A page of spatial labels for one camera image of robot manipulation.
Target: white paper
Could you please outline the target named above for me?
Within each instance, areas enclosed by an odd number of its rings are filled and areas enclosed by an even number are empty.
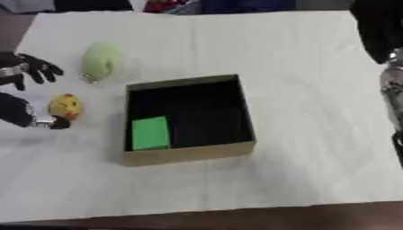
[[[77,77],[85,48],[99,40],[136,59],[125,82]],[[66,75],[2,91],[41,112],[54,95],[73,93],[85,114],[63,131],[0,123],[0,221],[403,199],[382,66],[363,51],[347,12],[41,14],[18,50]],[[240,75],[258,140],[252,155],[118,163],[124,84],[216,74]]]

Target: green block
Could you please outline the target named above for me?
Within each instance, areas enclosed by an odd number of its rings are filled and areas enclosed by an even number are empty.
[[[166,117],[133,120],[131,128],[134,151],[170,147]]]

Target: cardboard box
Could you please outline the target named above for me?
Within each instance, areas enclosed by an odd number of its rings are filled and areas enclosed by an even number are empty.
[[[237,75],[132,84],[126,102],[127,165],[240,156],[254,148],[255,132]],[[167,118],[171,148],[133,151],[132,121],[161,116]]]

